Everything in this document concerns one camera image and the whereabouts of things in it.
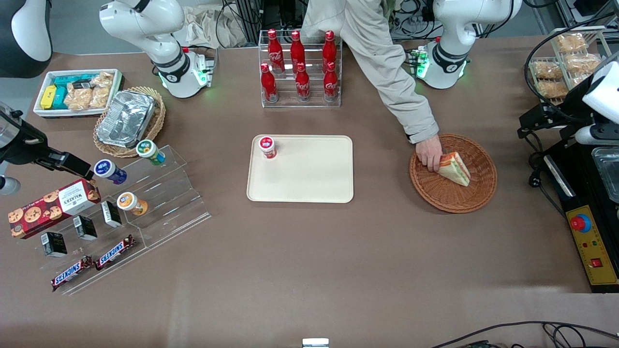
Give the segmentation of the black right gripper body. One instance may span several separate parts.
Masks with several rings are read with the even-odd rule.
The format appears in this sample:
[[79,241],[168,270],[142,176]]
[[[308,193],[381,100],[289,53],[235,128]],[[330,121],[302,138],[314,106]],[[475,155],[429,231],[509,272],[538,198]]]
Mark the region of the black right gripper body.
[[14,165],[48,166],[47,154],[57,151],[48,145],[47,136],[22,119],[19,110],[0,103],[0,161]]

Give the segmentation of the bare person hand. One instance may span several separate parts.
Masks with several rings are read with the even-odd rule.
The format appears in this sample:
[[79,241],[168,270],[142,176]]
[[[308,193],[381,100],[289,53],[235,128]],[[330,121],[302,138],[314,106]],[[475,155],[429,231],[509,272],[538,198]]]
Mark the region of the bare person hand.
[[443,152],[438,135],[416,143],[415,152],[422,165],[429,171],[437,172],[439,170]]

